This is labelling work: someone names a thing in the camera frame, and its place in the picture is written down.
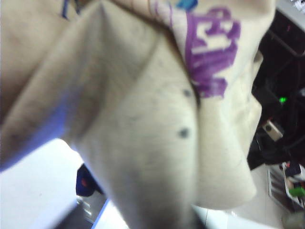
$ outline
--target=cable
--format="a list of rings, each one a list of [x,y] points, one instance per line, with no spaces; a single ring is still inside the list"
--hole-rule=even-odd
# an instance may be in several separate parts
[[[300,137],[297,141],[293,142],[291,145],[289,146],[285,146],[283,149],[284,150],[289,150],[295,146],[297,146],[298,144],[300,144],[301,142],[303,142],[305,140],[305,135],[303,135],[302,137]]]
[[[289,138],[292,138],[296,131],[296,126],[293,125],[294,119],[295,119],[295,112],[296,112],[296,98],[297,98],[297,91],[300,86],[301,82],[301,64],[300,61],[297,60],[297,75],[296,75],[296,82],[295,87],[291,93],[291,102],[289,107],[289,113],[288,113],[288,122],[287,122],[287,133],[289,134],[289,137],[285,139],[285,141]]]
[[[255,134],[255,141],[256,141],[256,144],[257,144],[257,146],[258,146],[259,152],[262,153],[261,144],[259,144],[257,137],[258,137],[258,135],[257,135],[257,133],[256,133],[256,134]]]

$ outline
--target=dark stain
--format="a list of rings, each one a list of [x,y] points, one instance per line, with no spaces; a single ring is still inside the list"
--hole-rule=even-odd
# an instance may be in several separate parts
[[[184,94],[186,97],[190,97],[190,96],[192,95],[191,92],[190,92],[189,90],[186,90],[186,89],[183,90],[183,94]]]
[[[187,138],[189,135],[189,129],[188,128],[183,128],[182,130],[179,131],[179,136],[181,138]]]

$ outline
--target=blue object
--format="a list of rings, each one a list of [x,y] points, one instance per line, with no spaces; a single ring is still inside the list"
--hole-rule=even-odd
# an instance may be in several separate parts
[[[176,7],[184,9],[186,11],[192,10],[198,5],[198,0],[180,0]]]
[[[80,14],[81,8],[80,8],[79,0],[74,0],[74,1],[75,1],[75,4],[76,4],[76,13]],[[68,4],[69,4],[69,0],[63,0],[61,16],[65,19],[68,19],[68,17],[67,17]]]
[[[76,176],[76,194],[82,197],[89,197],[95,191],[98,191],[101,194],[104,194],[99,185],[94,180],[90,171],[87,169],[85,164],[83,164],[77,170]]]

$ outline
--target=red dot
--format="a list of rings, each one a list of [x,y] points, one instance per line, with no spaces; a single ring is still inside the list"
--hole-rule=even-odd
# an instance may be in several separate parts
[[[85,186],[85,187],[88,186],[87,181],[86,181],[84,178],[81,179],[81,184],[82,184],[83,186]]]

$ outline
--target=green light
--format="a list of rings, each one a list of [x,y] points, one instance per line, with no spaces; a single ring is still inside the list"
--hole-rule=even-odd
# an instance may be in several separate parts
[[[281,102],[281,103],[285,103],[286,101],[287,101],[287,97],[281,97],[281,98],[280,98],[280,102]]]

